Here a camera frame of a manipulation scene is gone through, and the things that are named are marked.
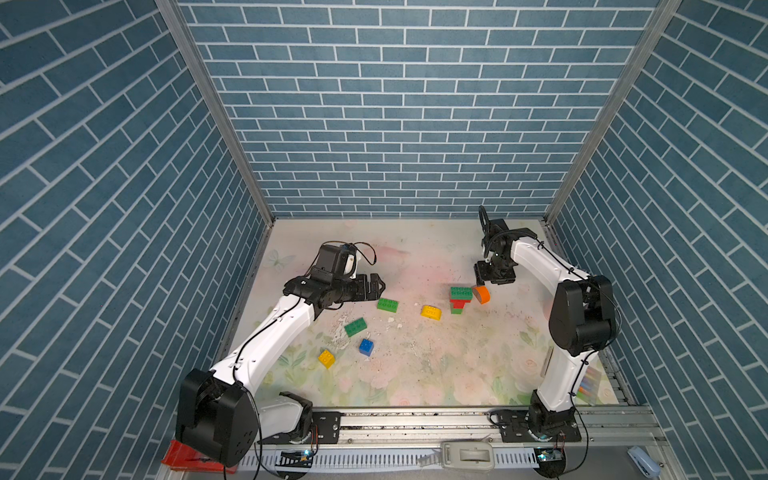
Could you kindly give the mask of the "long green lego brick front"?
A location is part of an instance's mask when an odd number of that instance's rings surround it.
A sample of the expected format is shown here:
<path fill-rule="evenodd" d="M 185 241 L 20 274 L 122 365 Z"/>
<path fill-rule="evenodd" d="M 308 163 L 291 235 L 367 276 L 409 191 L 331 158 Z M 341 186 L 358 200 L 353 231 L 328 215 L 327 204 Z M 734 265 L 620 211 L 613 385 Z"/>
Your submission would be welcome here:
<path fill-rule="evenodd" d="M 473 291 L 470 287 L 451 287 L 450 299 L 452 301 L 471 301 L 474 297 Z"/>

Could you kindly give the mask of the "long red lego brick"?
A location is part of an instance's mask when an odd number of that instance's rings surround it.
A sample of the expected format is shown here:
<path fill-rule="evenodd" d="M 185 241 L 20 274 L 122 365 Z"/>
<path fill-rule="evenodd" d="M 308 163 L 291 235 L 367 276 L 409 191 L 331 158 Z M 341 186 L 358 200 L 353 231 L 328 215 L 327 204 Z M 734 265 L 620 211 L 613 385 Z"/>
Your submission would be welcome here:
<path fill-rule="evenodd" d="M 465 305 L 469 303 L 469 300 L 451 299 L 450 303 L 453 309 L 463 309 Z"/>

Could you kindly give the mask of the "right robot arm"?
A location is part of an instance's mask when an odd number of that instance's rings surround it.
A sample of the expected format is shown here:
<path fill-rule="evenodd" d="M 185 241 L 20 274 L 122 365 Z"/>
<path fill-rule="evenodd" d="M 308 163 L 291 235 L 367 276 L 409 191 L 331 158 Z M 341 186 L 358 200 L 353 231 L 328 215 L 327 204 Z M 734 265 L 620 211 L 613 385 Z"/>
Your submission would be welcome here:
<path fill-rule="evenodd" d="M 544 380 L 531 396 L 528 430 L 543 441 L 577 430 L 575 396 L 592 357 L 618 336 L 611 281 L 590 275 L 548 249 L 528 228 L 511 229 L 478 208 L 482 259 L 474 266 L 476 287 L 516 281 L 522 267 L 553 295 L 548 328 L 554 348 Z"/>

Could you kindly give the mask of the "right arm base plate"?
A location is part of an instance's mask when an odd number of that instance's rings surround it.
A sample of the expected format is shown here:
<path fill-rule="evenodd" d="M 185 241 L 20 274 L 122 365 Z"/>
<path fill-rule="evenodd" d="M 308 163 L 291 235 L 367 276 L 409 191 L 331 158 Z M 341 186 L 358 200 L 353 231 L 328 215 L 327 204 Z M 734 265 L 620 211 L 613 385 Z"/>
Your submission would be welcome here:
<path fill-rule="evenodd" d="M 496 409 L 488 412 L 487 418 L 499 429 L 504 443 L 582 440 L 574 411 Z"/>

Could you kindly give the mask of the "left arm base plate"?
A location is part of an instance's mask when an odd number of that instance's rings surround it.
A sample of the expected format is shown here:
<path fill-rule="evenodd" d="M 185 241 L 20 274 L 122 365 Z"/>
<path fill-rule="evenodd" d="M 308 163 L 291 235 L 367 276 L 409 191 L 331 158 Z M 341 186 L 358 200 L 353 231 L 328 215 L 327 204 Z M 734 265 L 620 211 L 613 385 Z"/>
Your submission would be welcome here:
<path fill-rule="evenodd" d="M 264 445 L 308 445 L 310 441 L 320 445 L 338 444 L 341 433 L 340 411 L 314 411 L 306 434 L 277 433 L 259 441 Z"/>

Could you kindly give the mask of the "orange round lego piece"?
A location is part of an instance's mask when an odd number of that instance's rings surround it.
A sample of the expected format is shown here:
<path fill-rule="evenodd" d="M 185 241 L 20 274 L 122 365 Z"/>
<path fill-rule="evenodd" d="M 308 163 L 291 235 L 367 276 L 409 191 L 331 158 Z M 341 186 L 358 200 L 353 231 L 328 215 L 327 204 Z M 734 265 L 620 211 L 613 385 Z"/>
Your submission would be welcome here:
<path fill-rule="evenodd" d="M 472 291 L 480 304 L 486 304 L 490 301 L 491 295 L 486 286 L 474 286 Z"/>

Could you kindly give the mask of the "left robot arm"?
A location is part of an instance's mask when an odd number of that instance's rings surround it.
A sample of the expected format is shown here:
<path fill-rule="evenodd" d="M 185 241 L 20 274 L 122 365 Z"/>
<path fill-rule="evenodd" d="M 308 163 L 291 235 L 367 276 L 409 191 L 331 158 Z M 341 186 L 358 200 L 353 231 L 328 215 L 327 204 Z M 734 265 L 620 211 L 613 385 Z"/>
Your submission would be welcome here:
<path fill-rule="evenodd" d="M 311 401 L 290 392 L 258 403 L 255 394 L 284 351 L 321 313 L 377 301 L 386 289 L 376 273 L 358 273 L 358 242 L 323 243 L 307 271 L 288 280 L 273 310 L 226 357 L 193 369 L 179 386 L 175 439 L 224 467 L 236 466 L 263 441 L 318 444 Z"/>

